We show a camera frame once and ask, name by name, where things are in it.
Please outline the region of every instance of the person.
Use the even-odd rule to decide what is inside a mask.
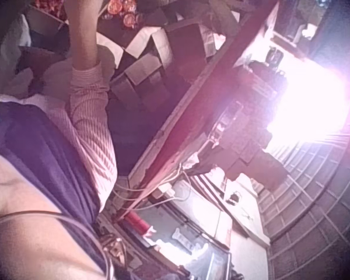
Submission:
[[[72,53],[66,103],[0,94],[0,219],[41,211],[92,231],[113,189],[109,87],[96,43],[101,6],[102,0],[65,1]],[[35,216],[0,224],[1,279],[105,279],[105,269],[96,246],[71,225]]]

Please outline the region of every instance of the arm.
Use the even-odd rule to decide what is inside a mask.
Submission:
[[[104,205],[115,183],[117,169],[105,111],[109,87],[103,82],[97,56],[97,15],[101,4],[102,0],[67,0],[65,9],[73,63],[70,118]]]

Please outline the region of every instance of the white cable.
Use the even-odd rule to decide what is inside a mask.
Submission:
[[[117,193],[114,189],[111,190],[117,197],[121,198],[122,200],[126,200],[126,201],[135,201],[137,200],[137,198],[125,198],[122,197],[119,193]]]
[[[169,177],[172,176],[173,172],[170,173],[170,175],[167,176],[167,177],[165,177],[165,178],[161,181],[161,183],[159,183],[159,185],[166,184],[166,183],[168,183],[168,182],[170,182],[170,181],[176,179],[177,176],[180,175],[181,168],[182,168],[182,166],[181,166],[181,164],[180,164],[180,165],[179,165],[179,168],[176,170],[176,175],[175,175],[174,177],[172,177],[172,178],[169,178]],[[117,183],[115,184],[115,186],[117,186],[118,188],[121,188],[122,190],[125,190],[125,191],[133,191],[133,192],[135,192],[135,191],[143,191],[143,190],[146,189],[146,188],[125,188],[125,187],[122,187],[121,185],[119,185],[119,184],[117,184]]]
[[[150,209],[152,207],[155,207],[155,206],[158,206],[158,205],[161,205],[161,204],[164,204],[166,202],[169,202],[169,201],[172,201],[172,200],[178,200],[178,201],[186,201],[187,199],[189,199],[189,197],[191,196],[191,193],[192,193],[192,185],[191,185],[191,180],[189,179],[188,175],[183,171],[183,174],[185,175],[187,181],[188,181],[188,185],[189,185],[189,192],[187,194],[186,197],[171,197],[171,198],[168,198],[166,200],[163,200],[163,201],[160,201],[160,202],[157,202],[157,203],[154,203],[152,205],[149,205],[149,206],[145,206],[145,207],[140,207],[140,208],[134,208],[132,209],[133,211],[141,211],[141,210],[146,210],[146,209]]]
[[[75,219],[72,219],[70,217],[64,216],[60,213],[54,213],[54,212],[48,212],[48,211],[21,211],[21,212],[16,212],[16,213],[12,213],[6,216],[3,216],[0,218],[0,224],[5,223],[5,222],[9,222],[13,219],[16,219],[18,217],[24,217],[24,216],[32,216],[32,217],[46,217],[46,218],[55,218],[58,220],[62,220],[64,222],[68,222],[71,223],[72,225],[76,226],[78,229],[80,229],[85,235],[87,235],[91,241],[93,242],[93,244],[97,247],[97,249],[100,251],[101,255],[104,258],[105,261],[105,266],[106,266],[106,271],[105,271],[105,276],[106,279],[109,280],[110,279],[110,262],[108,261],[104,250],[100,244],[100,242],[95,238],[95,236],[93,235],[93,233],[82,223],[78,222]]]

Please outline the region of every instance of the pink striped sleeve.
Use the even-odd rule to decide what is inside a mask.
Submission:
[[[116,182],[117,168],[105,111],[109,88],[101,72],[101,65],[85,71],[73,69],[69,113],[103,208]]]

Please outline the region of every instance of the striped shirt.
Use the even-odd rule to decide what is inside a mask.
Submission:
[[[72,70],[69,110],[63,101],[35,94],[26,99],[0,95],[0,102],[32,104],[42,109],[66,139],[76,148],[90,172],[100,198],[105,206],[117,179],[116,157],[107,125],[107,91],[102,68],[85,71]]]

